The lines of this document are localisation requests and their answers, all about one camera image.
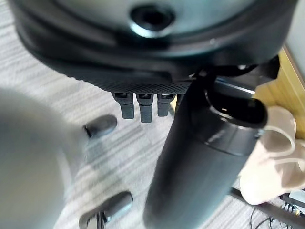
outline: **gray carpet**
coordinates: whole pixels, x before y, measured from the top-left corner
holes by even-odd
[[[119,119],[116,131],[87,148],[87,156],[56,229],[77,229],[79,217],[84,212],[122,190],[133,193],[133,208],[108,228],[144,228],[142,211],[147,190],[172,117],[157,118],[154,104],[151,124],[140,122],[138,106],[135,106],[134,120],[123,120],[119,105],[110,93],[60,75],[39,63],[18,40],[12,15],[4,0],[0,0],[0,87],[14,88],[30,95],[80,125],[107,113],[115,114]],[[227,197],[202,228],[248,229],[252,210]],[[254,225],[265,218],[264,214],[256,212]]]

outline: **black cylinder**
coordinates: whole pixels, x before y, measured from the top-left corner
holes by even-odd
[[[196,229],[214,212],[267,120],[254,99],[209,93],[192,84],[176,114],[158,159],[147,197],[149,229]]]

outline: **beige cloth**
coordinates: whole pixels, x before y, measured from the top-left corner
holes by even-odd
[[[295,141],[296,124],[281,107],[268,109],[265,133],[241,171],[245,200],[257,205],[305,188],[305,142]]]

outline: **wooden surface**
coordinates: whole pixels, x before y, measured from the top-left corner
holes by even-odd
[[[266,106],[281,106],[289,110],[297,124],[296,138],[305,139],[305,89],[287,49],[280,53],[281,69],[276,80],[256,89],[255,98]]]

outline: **floor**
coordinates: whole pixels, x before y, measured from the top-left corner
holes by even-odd
[[[79,125],[107,113],[119,119],[115,132],[87,148],[87,156],[56,229],[77,229],[84,212],[122,190],[133,193],[133,208],[108,229],[145,228],[142,223],[144,201],[156,159],[173,121],[171,116],[157,118],[154,106],[153,122],[142,124],[136,107],[134,120],[122,120],[119,105],[109,93],[60,75],[39,63],[18,40],[4,0],[0,0],[0,87],[14,88],[32,96]],[[248,229],[252,211],[252,207],[227,197],[201,228]],[[264,214],[256,212],[253,224],[265,218]]]

